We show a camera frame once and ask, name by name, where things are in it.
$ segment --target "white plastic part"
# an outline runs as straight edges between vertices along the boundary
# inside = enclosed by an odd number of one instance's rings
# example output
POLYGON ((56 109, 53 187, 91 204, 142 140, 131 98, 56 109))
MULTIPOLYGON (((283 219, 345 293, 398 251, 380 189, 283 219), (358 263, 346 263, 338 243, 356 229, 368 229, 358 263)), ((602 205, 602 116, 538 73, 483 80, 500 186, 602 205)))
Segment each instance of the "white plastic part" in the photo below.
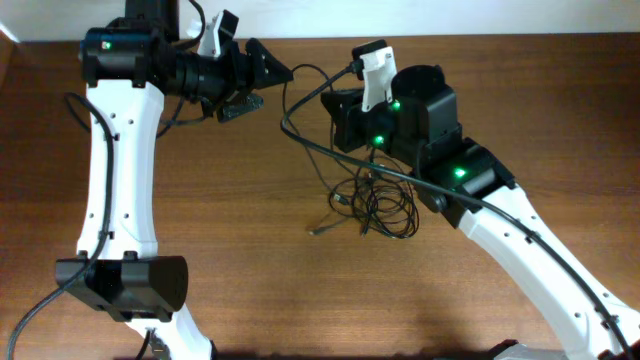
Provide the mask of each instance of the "white plastic part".
MULTIPOLYGON (((220 30, 220 24, 222 23, 222 17, 224 11, 220 11, 210 23, 207 23, 202 39, 200 39, 200 45, 198 46, 198 55, 201 56, 213 56, 214 59, 218 59, 222 55, 222 47, 220 46, 220 39, 218 38, 218 31, 220 30)), ((192 38, 197 37, 202 30, 202 23, 200 20, 191 20, 187 34, 192 38)))
POLYGON ((378 103, 393 101, 391 80, 398 71, 391 46, 360 55, 360 59, 364 62, 362 112, 369 112, 378 103))
MULTIPOLYGON (((502 187, 483 200, 538 232, 587 282, 608 311, 619 317, 618 326, 629 345, 640 340, 640 313, 616 298, 587 271, 542 222, 521 188, 502 187)), ((539 245, 528 243, 520 230, 487 209, 475 214, 467 211, 459 228, 486 250, 529 297, 551 325, 569 359, 596 359, 606 350, 622 352, 613 332, 602 325, 602 317, 575 281, 539 245)))
POLYGON ((529 349, 526 345, 516 344, 500 355, 495 360, 567 360, 567 356, 562 351, 529 349))
POLYGON ((211 341, 200 333, 186 304, 173 313, 168 323, 157 319, 133 319, 127 325, 142 337, 147 330, 154 331, 155 336, 169 348, 171 360, 213 359, 211 341))
MULTIPOLYGON (((114 137, 114 172, 111 223, 99 259, 120 260, 125 251, 138 258, 156 256, 151 195, 156 131, 164 108, 164 95, 147 83, 134 88, 130 80, 100 80, 87 89, 87 98, 100 111, 114 137)), ((93 254, 102 228, 105 202, 107 149, 102 127, 91 117, 91 172, 89 201, 77 251, 93 254)))
MULTIPOLYGON (((220 44, 216 44, 214 39, 214 33, 217 32, 217 29, 214 30, 215 22, 216 18, 213 18, 213 23, 207 23, 204 28, 204 34, 202 35, 202 39, 200 39, 200 44, 198 44, 198 50, 196 51, 198 55, 215 56, 216 52, 218 54, 220 53, 220 44)), ((187 35, 195 38, 200 35, 200 30, 202 30, 202 22, 193 19, 187 29, 187 35)))
POLYGON ((13 33, 9 29, 7 29, 7 27, 4 26, 4 24, 2 24, 1 21, 0 21, 0 32, 4 33, 7 36, 7 38, 9 38, 9 40, 13 41, 14 43, 16 44, 20 43, 20 40, 18 40, 18 38, 15 35, 13 35, 13 33))

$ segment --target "black cable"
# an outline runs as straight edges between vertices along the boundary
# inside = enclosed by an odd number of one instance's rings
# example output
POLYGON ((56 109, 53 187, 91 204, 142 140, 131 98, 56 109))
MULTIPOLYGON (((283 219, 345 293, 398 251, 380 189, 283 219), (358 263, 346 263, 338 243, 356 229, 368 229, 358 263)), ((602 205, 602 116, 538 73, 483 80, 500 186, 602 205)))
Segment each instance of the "black cable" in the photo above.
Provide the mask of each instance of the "black cable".
POLYGON ((200 4, 198 4, 195 0, 189 0, 189 2, 191 3, 191 5, 193 5, 194 8, 196 8, 196 11, 198 11, 198 15, 200 15, 200 22, 202 23, 202 27, 200 28, 200 34, 198 34, 198 36, 196 36, 195 38, 179 44, 175 44, 173 47, 176 50, 187 50, 196 46, 200 42, 200 39, 202 39, 202 36, 204 35, 204 30, 207 26, 207 22, 204 18, 204 10, 202 10, 202 6, 200 6, 200 4))
MULTIPOLYGON (((76 95, 76 94, 73 94, 73 93, 64 94, 63 98, 67 106, 67 109, 69 110, 69 113, 71 113, 71 117, 73 117, 76 123, 78 123, 78 125, 80 125, 80 127, 82 127, 82 129, 84 129, 86 132, 91 133, 91 129, 89 128, 89 126, 85 124, 84 121, 82 121, 82 119, 80 118, 80 115, 78 115, 78 113, 75 111, 75 109, 71 105, 71 102, 69 101, 69 98, 72 97, 73 95, 76 95)), ((202 116, 201 118, 193 119, 193 120, 177 120, 178 116, 180 115, 180 111, 182 111, 182 106, 184 105, 184 101, 185 99, 181 97, 180 102, 176 106, 176 109, 173 112, 173 115, 171 116, 170 120, 168 121, 160 120, 160 123, 165 124, 165 127, 156 134, 156 139, 161 138, 174 125, 175 126, 192 125, 192 124, 200 123, 204 121, 204 119, 206 119, 206 116, 202 116)))
MULTIPOLYGON (((318 71, 326 80, 329 80, 329 76, 320 67, 313 64, 300 64, 294 67, 292 72, 305 67, 318 71)), ((329 90, 333 91, 332 85, 329 85, 329 90)), ((283 113, 287 112, 286 94, 287 83, 284 84, 282 90, 283 113)), ((300 132, 295 125, 292 123, 289 123, 289 125, 293 131, 300 136, 300 132)), ((333 150, 333 121, 330 122, 330 125, 329 144, 331 150, 333 150)), ((413 197, 413 190, 408 183, 392 181, 376 173, 363 174, 362 168, 358 168, 356 172, 354 172, 341 161, 334 159, 340 167, 350 174, 350 178, 331 187, 322 176, 309 149, 305 148, 305 151, 318 178, 329 191, 329 207, 332 211, 344 217, 333 224, 317 227, 310 231, 309 234, 323 234, 341 225, 348 219, 355 219, 360 222, 362 225, 361 235, 367 234, 369 230, 374 230, 387 237, 398 239, 406 239, 416 234, 420 219, 413 197), (341 206, 346 207, 346 211, 341 211, 339 209, 341 206)), ((402 168, 389 157, 375 156, 375 158, 389 161, 398 171, 402 171, 402 168)))
POLYGON ((140 351, 138 351, 138 355, 136 355, 135 360, 142 360, 144 354, 147 352, 147 347, 149 347, 150 340, 151 330, 147 330, 147 334, 144 336, 144 341, 142 342, 142 347, 140 347, 140 351))
POLYGON ((105 187, 105 201, 104 201, 104 214, 102 217, 102 229, 98 233, 98 245, 96 246, 96 249, 91 255, 91 257, 89 258, 89 261, 87 261, 84 264, 84 266, 80 270, 78 270, 78 272, 76 272, 67 281, 65 281, 62 285, 60 285, 56 290, 54 290, 51 294, 47 295, 44 299, 42 299, 39 303, 37 303, 33 308, 31 308, 31 310, 29 310, 22 317, 20 322, 18 322, 15 329, 11 333, 11 337, 9 338, 9 345, 7 349, 7 360, 13 359, 13 354, 15 352, 15 347, 18 341, 18 337, 20 336, 20 333, 22 333, 24 328, 27 326, 29 321, 38 312, 40 312, 40 310, 42 310, 45 306, 47 306, 53 300, 55 300, 60 295, 62 295, 65 292, 65 290, 69 289, 69 287, 71 287, 71 285, 73 285, 73 283, 75 283, 76 280, 78 280, 81 276, 83 276, 84 273, 96 263, 96 261, 98 260, 98 257, 100 256, 100 253, 102 252, 102 249, 104 248, 104 245, 107 240, 107 236, 109 234, 109 223, 111 222, 111 205, 112 205, 112 191, 113 191, 113 162, 114 162, 113 136, 111 134, 111 130, 109 130, 109 125, 107 125, 107 122, 100 114, 100 111, 98 111, 98 109, 96 109, 93 106, 93 104, 89 102, 89 100, 87 100, 86 98, 78 94, 73 94, 73 93, 65 94, 65 99, 67 97, 71 97, 75 99, 80 104, 82 104, 85 108, 87 108, 91 112, 91 114, 93 114, 93 116, 96 118, 96 120, 98 121, 98 124, 100 124, 100 126, 102 127, 102 130, 105 133, 106 144, 107 144, 107 175, 106 175, 107 179, 106 179, 106 187, 105 187))
POLYGON ((500 209, 499 207, 497 207, 497 206, 495 206, 495 205, 493 205, 491 203, 488 203, 486 201, 475 199, 475 198, 473 198, 471 196, 467 196, 467 195, 464 195, 464 194, 461 194, 461 193, 457 193, 457 192, 455 192, 453 190, 445 189, 445 188, 440 187, 440 186, 438 186, 436 184, 433 184, 433 183, 430 183, 430 182, 427 182, 427 181, 423 181, 423 180, 417 179, 415 177, 403 174, 402 172, 394 171, 394 170, 391 170, 391 169, 383 167, 383 166, 379 166, 379 165, 372 164, 372 163, 369 163, 369 162, 361 161, 361 160, 352 158, 350 156, 347 156, 347 155, 344 155, 344 154, 340 154, 340 153, 335 152, 333 150, 327 149, 324 146, 318 145, 318 144, 316 144, 316 143, 314 143, 314 142, 312 142, 310 140, 307 140, 305 138, 302 138, 302 137, 294 134, 293 132, 291 132, 287 128, 287 124, 291 123, 291 119, 290 119, 291 115, 297 109, 299 109, 302 105, 304 105, 307 102, 309 102, 311 99, 313 99, 315 96, 317 96, 324 89, 326 89, 327 87, 332 85, 335 81, 340 79, 345 74, 347 74, 349 72, 353 72, 353 69, 355 67, 355 63, 356 62, 353 62, 353 63, 349 64, 349 66, 347 66, 346 68, 341 70, 339 73, 337 73, 336 75, 331 77, 329 80, 327 80, 324 84, 322 84, 317 89, 315 89, 314 91, 309 93, 307 96, 302 98, 300 101, 298 101, 295 105, 293 105, 284 114, 284 116, 282 118, 282 121, 280 122, 280 129, 285 133, 285 135, 287 135, 292 140, 300 143, 305 148, 310 148, 310 149, 315 150, 315 151, 317 151, 317 152, 319 152, 321 154, 324 154, 326 156, 333 157, 335 159, 338 159, 338 160, 343 161, 345 163, 350 163, 350 164, 358 166, 358 167, 367 168, 367 169, 374 170, 374 171, 377 171, 377 172, 382 173, 382 174, 387 174, 387 175, 390 175, 390 176, 394 176, 394 177, 396 177, 398 179, 405 180, 405 181, 407 181, 409 183, 412 183, 412 184, 414 184, 416 186, 421 186, 421 187, 423 187, 423 188, 425 188, 427 190, 431 190, 431 191, 434 191, 434 192, 437 192, 437 193, 441 193, 441 194, 450 196, 452 198, 461 200, 461 201, 463 201, 463 202, 465 202, 467 204, 480 206, 480 207, 486 208, 486 209, 496 213, 497 215, 499 215, 500 217, 505 219, 507 222, 512 224, 514 227, 516 227, 518 230, 522 231, 525 234, 527 239, 530 239, 533 242, 535 242, 536 244, 538 244, 576 282, 578 287, 580 287, 580 289, 585 293, 585 295, 594 304, 595 310, 602 315, 602 318, 603 318, 605 324, 607 324, 608 327, 613 332, 614 336, 616 337, 616 340, 620 343, 620 346, 622 347, 622 349, 623 349, 625 355, 627 356, 627 358, 629 360, 634 360, 635 357, 634 357, 633 353, 631 352, 631 348, 629 347, 629 344, 627 343, 626 339, 622 335, 622 332, 620 331, 620 327, 618 326, 618 324, 616 322, 616 318, 611 316, 611 314, 609 313, 607 308, 604 306, 604 304, 602 303, 600 298, 598 298, 598 295, 596 295, 596 293, 589 287, 589 284, 587 284, 586 281, 584 281, 584 279, 580 276, 580 274, 578 274, 571 267, 571 265, 569 265, 562 258, 562 256, 560 256, 551 246, 549 246, 549 244, 547 244, 538 233, 536 233, 535 231, 529 229, 526 225, 524 225, 523 223, 518 221, 516 218, 514 218, 513 216, 511 216, 510 214, 508 214, 504 210, 500 209))

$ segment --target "wood grain surface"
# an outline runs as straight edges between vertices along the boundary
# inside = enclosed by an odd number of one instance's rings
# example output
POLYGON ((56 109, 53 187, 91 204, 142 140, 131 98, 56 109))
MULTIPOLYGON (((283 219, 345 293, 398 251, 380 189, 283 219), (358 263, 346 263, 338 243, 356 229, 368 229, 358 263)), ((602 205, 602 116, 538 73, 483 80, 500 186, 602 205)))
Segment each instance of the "wood grain surface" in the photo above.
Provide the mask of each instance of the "wood grain surface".
MULTIPOLYGON (((332 74, 365 40, 264 43, 291 67, 311 62, 332 74)), ((444 68, 466 135, 516 175, 605 286, 640 308, 640 34, 388 41, 399 69, 444 68)), ((84 89, 77 54, 77 43, 21 44, 0 94, 0 354, 23 313, 54 288, 54 261, 73 256, 82 227, 90 139, 62 102, 63 92, 84 89)), ((290 99, 320 80, 301 70, 290 99)), ((157 143, 160 254, 186 257, 187 303, 221 351, 393 355, 487 349, 507 338, 559 348, 498 264, 422 205, 410 240, 362 239, 352 222, 309 236, 328 211, 326 193, 280 132, 280 93, 261 91, 265 107, 251 115, 172 129, 157 143)), ((165 114, 175 104, 167 100, 165 114)), ((297 123, 326 143, 319 101, 297 123)), ((345 178, 318 161, 329 180, 345 178)), ((141 340, 64 295, 25 330, 17 359, 133 357, 141 340)))
POLYGON ((0 31, 0 89, 9 69, 9 60, 13 51, 13 42, 0 31))

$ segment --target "white wall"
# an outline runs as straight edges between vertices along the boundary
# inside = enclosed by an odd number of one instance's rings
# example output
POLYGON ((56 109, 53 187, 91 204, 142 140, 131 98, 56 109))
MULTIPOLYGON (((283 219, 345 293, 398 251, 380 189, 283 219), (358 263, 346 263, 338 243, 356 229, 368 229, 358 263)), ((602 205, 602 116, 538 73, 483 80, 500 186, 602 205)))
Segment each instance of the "white wall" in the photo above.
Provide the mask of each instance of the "white wall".
MULTIPOLYGON (((181 2, 181 31, 197 18, 181 2)), ((639 0, 199 0, 240 17, 237 37, 640 31, 639 0)), ((20 41, 79 40, 124 13, 125 0, 0 0, 20 41)))

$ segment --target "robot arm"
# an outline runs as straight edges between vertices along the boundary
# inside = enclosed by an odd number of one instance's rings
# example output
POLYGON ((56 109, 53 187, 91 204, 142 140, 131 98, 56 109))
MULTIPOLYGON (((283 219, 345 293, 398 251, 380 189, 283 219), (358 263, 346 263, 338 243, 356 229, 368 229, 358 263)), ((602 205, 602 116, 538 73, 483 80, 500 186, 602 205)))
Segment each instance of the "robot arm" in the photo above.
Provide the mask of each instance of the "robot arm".
MULTIPOLYGON (((503 186, 483 200, 521 219, 536 231, 597 294, 617 318, 618 327, 630 344, 640 340, 640 313, 629 308, 607 290, 571 254, 544 224, 518 186, 503 186)), ((488 209, 466 211, 459 229, 487 251, 518 284, 551 325, 569 359, 595 359, 623 349, 602 320, 591 300, 567 272, 540 246, 512 224, 488 209)))
MULTIPOLYGON (((247 53, 240 53, 232 39, 237 23, 233 14, 221 12, 206 26, 198 54, 181 51, 170 44, 177 40, 177 1, 128 0, 124 18, 89 30, 82 42, 87 98, 113 134, 113 200, 108 240, 99 260, 67 291, 143 337, 150 332, 158 359, 211 360, 216 355, 185 304, 185 259, 158 256, 153 162, 165 96, 200 101, 205 116, 215 112, 225 122, 262 106, 262 99, 251 93, 254 89, 292 80, 291 72, 258 40, 249 40, 247 53)), ((92 126, 91 133, 84 227, 77 258, 57 261, 59 284, 82 268, 99 242, 106 201, 106 135, 100 126, 92 126)))
MULTIPOLYGON (((456 96, 442 70, 422 65, 396 73, 393 51, 382 40, 358 47, 352 54, 354 61, 361 61, 358 75, 365 82, 364 89, 321 95, 336 125, 335 145, 344 153, 364 145, 377 148, 413 167, 418 179, 476 199, 476 203, 493 204, 544 239, 550 251, 492 209, 416 186, 419 199, 432 212, 441 213, 514 279, 551 325, 569 359, 601 359, 615 354, 622 358, 625 349, 618 337, 626 339, 635 356, 640 356, 640 313, 617 299, 580 264, 540 219, 513 175, 493 154, 462 137, 456 96), (594 297, 604 309, 594 307, 594 297), (611 328, 604 312, 611 314, 617 328, 611 328)), ((319 151, 333 156, 324 150, 328 149, 319 151)), ((346 157, 339 160, 349 162, 346 157)))

